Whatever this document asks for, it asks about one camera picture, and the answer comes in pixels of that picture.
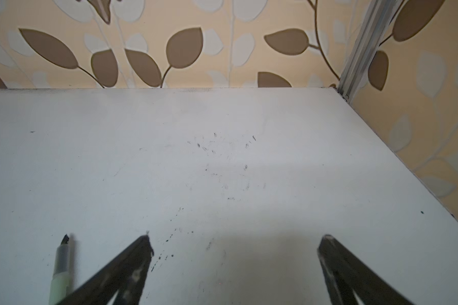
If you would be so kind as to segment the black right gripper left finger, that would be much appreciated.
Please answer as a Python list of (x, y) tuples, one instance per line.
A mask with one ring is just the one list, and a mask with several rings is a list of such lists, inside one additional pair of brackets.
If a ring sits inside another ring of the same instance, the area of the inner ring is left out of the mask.
[(142, 235), (60, 304), (139, 304), (154, 250)]

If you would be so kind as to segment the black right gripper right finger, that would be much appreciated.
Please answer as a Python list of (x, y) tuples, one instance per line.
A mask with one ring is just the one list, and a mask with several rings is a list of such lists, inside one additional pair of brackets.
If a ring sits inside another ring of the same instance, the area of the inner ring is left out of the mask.
[(332, 304), (412, 304), (332, 235), (322, 237), (318, 258)]

